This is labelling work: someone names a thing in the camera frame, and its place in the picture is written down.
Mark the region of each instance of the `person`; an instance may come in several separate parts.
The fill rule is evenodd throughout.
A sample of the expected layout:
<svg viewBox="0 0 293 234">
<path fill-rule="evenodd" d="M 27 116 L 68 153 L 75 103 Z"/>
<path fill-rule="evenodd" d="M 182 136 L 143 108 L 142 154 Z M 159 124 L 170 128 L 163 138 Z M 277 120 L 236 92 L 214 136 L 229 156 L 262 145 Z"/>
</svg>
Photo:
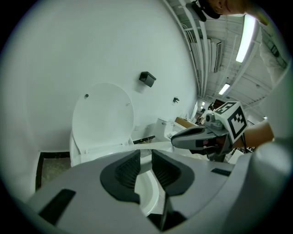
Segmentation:
<svg viewBox="0 0 293 234">
<path fill-rule="evenodd" d="M 205 123 L 205 118 L 207 114 L 212 114 L 212 111 L 214 110 L 214 107 L 212 105 L 209 105 L 208 110 L 206 112 L 204 112 L 201 116 L 201 121 L 200 124 L 204 124 Z"/>
<path fill-rule="evenodd" d="M 260 56 L 264 61 L 264 65 L 267 67 L 268 73 L 271 76 L 272 86 L 274 87 L 284 72 L 287 63 L 291 59 L 289 52 L 284 47 L 284 43 L 279 43 L 279 36 L 277 40 L 273 40 L 272 31 L 274 33 L 281 32 L 283 39 L 287 42 L 289 50 L 292 52 L 291 43 L 288 41 L 288 33 L 290 29 L 286 20 L 278 15 L 279 11 L 276 10 L 276 6 L 268 4 L 264 0 L 199 0 L 199 4 L 202 10 L 211 18 L 218 19 L 220 15 L 238 15 L 248 14 L 257 19 L 261 24 L 262 40 L 260 44 Z M 289 9 L 282 7 L 282 15 L 288 17 L 290 15 Z M 273 132 L 269 125 L 268 120 L 264 120 L 261 123 L 249 126 L 244 133 L 247 147 L 258 147 L 265 142 L 272 141 L 274 138 Z M 234 148 L 243 148 L 244 143 L 241 139 L 238 139 L 234 145 Z"/>
</svg>

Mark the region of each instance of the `toilet seat lid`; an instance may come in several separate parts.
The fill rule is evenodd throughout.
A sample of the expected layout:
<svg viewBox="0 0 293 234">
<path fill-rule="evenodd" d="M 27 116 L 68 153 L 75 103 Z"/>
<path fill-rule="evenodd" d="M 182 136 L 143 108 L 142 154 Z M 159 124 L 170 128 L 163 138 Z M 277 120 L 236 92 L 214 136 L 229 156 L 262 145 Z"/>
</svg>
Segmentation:
<svg viewBox="0 0 293 234">
<path fill-rule="evenodd" d="M 128 142 L 133 129 L 131 100 L 120 87 L 103 83 L 85 91 L 73 112 L 72 133 L 81 154 Z"/>
</svg>

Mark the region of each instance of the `ceiling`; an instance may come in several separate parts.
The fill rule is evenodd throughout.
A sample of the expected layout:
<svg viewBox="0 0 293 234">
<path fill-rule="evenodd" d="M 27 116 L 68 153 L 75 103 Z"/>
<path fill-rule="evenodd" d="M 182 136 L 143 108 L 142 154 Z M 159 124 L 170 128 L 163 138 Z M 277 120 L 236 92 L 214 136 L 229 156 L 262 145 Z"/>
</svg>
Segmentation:
<svg viewBox="0 0 293 234">
<path fill-rule="evenodd" d="M 173 8 L 180 22 L 187 27 L 191 27 L 191 23 L 179 0 L 168 0 L 168 3 Z M 209 73 L 205 96 L 200 98 L 207 101 L 214 98 L 222 101 L 241 101 L 245 109 L 249 109 L 258 116 L 263 117 L 264 114 L 258 105 L 270 93 L 272 84 L 268 71 L 260 57 L 260 30 L 256 34 L 255 42 L 251 43 L 250 51 L 246 54 L 244 62 L 239 63 L 236 62 L 236 56 L 240 46 L 244 17 L 220 16 L 217 20 L 206 17 L 207 37 L 220 39 L 223 42 L 224 50 L 220 70 L 215 74 Z M 201 37 L 202 33 L 199 22 L 195 22 Z M 193 35 L 194 41 L 196 41 L 194 32 L 190 32 Z M 229 83 L 231 87 L 221 96 L 218 93 L 225 83 Z"/>
</svg>

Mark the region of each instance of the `person's arm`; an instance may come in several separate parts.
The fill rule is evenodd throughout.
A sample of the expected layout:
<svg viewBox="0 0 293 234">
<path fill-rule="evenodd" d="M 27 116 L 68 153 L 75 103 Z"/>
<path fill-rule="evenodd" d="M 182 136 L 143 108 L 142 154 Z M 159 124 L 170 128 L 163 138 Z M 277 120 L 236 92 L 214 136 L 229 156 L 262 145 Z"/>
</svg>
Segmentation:
<svg viewBox="0 0 293 234">
<path fill-rule="evenodd" d="M 267 120 L 264 120 L 256 125 L 249 126 L 244 135 L 246 147 L 258 147 L 265 142 L 272 141 L 274 138 L 273 132 Z M 241 138 L 234 143 L 233 148 L 244 148 Z"/>
</svg>

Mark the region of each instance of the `fluorescent light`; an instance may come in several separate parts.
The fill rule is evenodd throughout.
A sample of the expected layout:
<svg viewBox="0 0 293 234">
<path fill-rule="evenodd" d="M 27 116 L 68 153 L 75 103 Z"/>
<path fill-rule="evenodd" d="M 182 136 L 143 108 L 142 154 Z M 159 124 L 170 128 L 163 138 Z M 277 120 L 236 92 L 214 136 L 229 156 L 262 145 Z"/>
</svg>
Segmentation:
<svg viewBox="0 0 293 234">
<path fill-rule="evenodd" d="M 221 89 L 221 91 L 219 92 L 219 95 L 223 95 L 224 92 L 226 92 L 226 90 L 230 87 L 230 85 L 228 83 L 226 83 L 224 85 L 224 87 Z"/>
<path fill-rule="evenodd" d="M 236 57 L 237 62 L 240 62 L 240 63 L 243 62 L 246 56 L 248 47 L 250 45 L 251 39 L 252 39 L 254 28 L 255 28 L 255 18 L 250 15 L 245 15 L 241 44 L 240 44 L 239 51 Z"/>
</svg>

